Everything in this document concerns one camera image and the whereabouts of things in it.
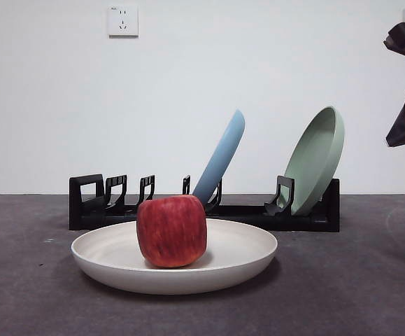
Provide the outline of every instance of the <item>white wall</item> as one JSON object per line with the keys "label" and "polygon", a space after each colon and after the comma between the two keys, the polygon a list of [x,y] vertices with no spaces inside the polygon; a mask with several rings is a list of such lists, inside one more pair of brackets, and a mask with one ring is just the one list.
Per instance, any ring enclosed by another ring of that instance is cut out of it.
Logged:
{"label": "white wall", "polygon": [[109,39],[124,1],[0,0],[0,193],[68,193],[70,176],[127,174],[129,192],[192,187],[235,109],[246,131],[226,193],[273,193],[305,126],[346,124],[342,193],[405,193],[385,135],[405,57],[383,45],[405,0],[138,0],[138,39]]}

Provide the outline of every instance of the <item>plate holder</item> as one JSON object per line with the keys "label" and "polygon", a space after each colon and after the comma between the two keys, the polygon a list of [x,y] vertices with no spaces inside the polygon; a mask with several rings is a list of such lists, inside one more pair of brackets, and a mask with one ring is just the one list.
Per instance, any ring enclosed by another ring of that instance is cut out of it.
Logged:
{"label": "plate holder", "polygon": [[[183,178],[182,194],[190,193],[190,175]],[[95,197],[83,200],[81,186],[95,184]],[[224,205],[222,200],[222,179],[214,196],[205,204],[207,218],[224,219],[253,225],[270,231],[315,231],[339,232],[339,180],[333,178],[323,196],[307,216],[293,216],[291,206],[297,182],[293,178],[277,176],[276,194],[263,205]],[[111,190],[122,186],[121,195],[111,202]],[[145,198],[145,189],[150,187]],[[281,188],[287,188],[287,199],[282,197]],[[108,225],[135,221],[138,206],[154,196],[155,176],[140,180],[140,195],[135,204],[125,204],[127,175],[106,179],[104,191],[101,174],[71,177],[69,179],[69,229],[94,230]]]}

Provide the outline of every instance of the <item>red apple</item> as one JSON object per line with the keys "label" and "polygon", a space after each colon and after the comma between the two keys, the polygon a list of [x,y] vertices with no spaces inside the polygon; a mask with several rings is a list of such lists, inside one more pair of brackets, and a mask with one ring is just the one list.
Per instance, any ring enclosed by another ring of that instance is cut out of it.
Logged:
{"label": "red apple", "polygon": [[193,195],[144,201],[137,212],[137,237],[141,253],[151,264],[188,265],[207,247],[204,207]]}

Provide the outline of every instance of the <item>gray carpet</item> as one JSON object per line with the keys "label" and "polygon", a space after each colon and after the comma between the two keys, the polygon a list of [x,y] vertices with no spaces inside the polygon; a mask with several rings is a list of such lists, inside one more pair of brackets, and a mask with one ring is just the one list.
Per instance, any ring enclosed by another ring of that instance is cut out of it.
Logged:
{"label": "gray carpet", "polygon": [[405,335],[405,195],[342,196],[340,233],[273,232],[254,279],[171,297],[83,274],[68,215],[65,195],[0,195],[0,335]]}

